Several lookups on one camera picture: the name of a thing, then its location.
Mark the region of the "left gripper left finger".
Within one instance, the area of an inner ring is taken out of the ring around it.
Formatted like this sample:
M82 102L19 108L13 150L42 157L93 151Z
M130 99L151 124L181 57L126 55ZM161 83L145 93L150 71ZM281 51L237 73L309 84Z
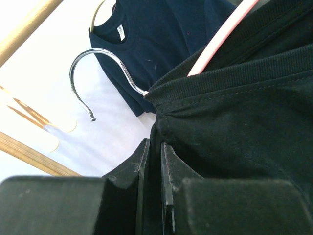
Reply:
M135 152L104 176L102 234L140 235L150 140L143 139Z

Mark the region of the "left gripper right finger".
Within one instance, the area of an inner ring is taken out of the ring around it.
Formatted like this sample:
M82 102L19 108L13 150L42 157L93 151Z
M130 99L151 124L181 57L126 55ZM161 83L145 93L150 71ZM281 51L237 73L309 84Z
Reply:
M162 231L174 233L175 228L175 192L184 178L202 179L196 171L186 164L171 145L163 142L160 148L161 196L162 196Z

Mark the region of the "black t shirt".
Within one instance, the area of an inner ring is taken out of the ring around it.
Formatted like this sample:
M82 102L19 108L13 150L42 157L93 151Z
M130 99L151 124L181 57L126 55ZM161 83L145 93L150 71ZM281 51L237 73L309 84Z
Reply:
M160 146L208 178L273 178L313 203L313 3L271 0L247 16L201 74L199 54L156 82L150 171Z

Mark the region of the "pink hanger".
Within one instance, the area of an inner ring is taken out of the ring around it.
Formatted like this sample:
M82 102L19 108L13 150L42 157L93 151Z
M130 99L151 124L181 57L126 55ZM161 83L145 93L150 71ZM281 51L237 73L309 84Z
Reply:
M204 67L210 62L226 38L255 5L256 1L254 0L244 0L238 6L235 6L234 11L218 29L212 39L207 45L201 48L202 53L199 58L192 63L192 67L187 71L189 76L199 74L204 70ZM78 62L90 54L95 55L108 79L117 88L122 98L136 116L145 112L153 113L155 111L153 105L144 100L148 90L143 90L136 85L124 63L115 54L106 49L91 47L91 49L80 53L70 67L70 80L74 79L74 72Z

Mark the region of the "wooden hanger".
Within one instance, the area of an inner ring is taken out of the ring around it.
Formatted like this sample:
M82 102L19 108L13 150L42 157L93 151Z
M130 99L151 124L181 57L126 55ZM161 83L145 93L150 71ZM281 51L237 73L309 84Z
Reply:
M24 118L35 126L43 129L45 126L51 126L65 133L72 132L77 127L77 121L68 116L60 116L55 112L37 111L24 103L20 99L14 97L6 88L0 87L0 103L6 108Z
M0 106L0 131L42 153L55 151L57 137L18 115L6 105Z

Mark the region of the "navy t shirt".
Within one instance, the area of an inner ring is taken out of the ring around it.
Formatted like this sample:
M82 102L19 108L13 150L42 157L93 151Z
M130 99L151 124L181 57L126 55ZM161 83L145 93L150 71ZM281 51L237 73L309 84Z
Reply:
M226 0L118 0L110 18L89 30L90 43L115 54L148 90L207 45L234 9Z

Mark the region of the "wooden clothes rack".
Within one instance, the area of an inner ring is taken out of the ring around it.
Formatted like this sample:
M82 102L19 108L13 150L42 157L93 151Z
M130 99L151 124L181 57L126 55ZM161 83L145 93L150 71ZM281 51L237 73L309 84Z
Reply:
M43 83L49 72L43 69L47 55L42 41L26 47L25 42L57 9L60 0L2 0L0 2L0 86L30 107L29 98L42 101ZM0 155L8 155L52 176L78 176L75 171L0 132Z

